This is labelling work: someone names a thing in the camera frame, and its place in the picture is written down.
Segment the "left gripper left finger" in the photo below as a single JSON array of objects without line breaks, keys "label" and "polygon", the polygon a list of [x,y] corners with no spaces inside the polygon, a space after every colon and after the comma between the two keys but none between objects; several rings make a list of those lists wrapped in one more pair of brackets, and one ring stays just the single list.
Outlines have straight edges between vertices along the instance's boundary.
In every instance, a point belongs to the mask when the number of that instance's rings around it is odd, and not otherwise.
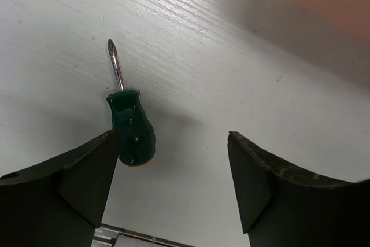
[{"label": "left gripper left finger", "polygon": [[91,246],[119,153],[108,131],[1,177],[1,246]]}]

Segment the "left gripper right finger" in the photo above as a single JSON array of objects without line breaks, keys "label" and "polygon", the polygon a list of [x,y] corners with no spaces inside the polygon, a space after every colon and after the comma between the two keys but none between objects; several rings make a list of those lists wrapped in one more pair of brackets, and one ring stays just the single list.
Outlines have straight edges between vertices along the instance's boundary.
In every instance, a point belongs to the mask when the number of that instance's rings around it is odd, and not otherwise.
[{"label": "left gripper right finger", "polygon": [[369,180],[308,171],[236,131],[228,135],[228,157],[251,246],[369,245]]}]

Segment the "stubby green orange screwdriver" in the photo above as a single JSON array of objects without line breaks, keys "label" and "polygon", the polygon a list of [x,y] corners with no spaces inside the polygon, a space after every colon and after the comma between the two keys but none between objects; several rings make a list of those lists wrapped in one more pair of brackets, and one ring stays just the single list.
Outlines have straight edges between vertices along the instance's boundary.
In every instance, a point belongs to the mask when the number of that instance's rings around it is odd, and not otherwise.
[{"label": "stubby green orange screwdriver", "polygon": [[107,42],[108,54],[116,81],[116,91],[106,98],[112,127],[119,134],[119,159],[130,167],[148,163],[156,152],[156,135],[140,101],[140,91],[124,84],[119,55],[114,42]]}]

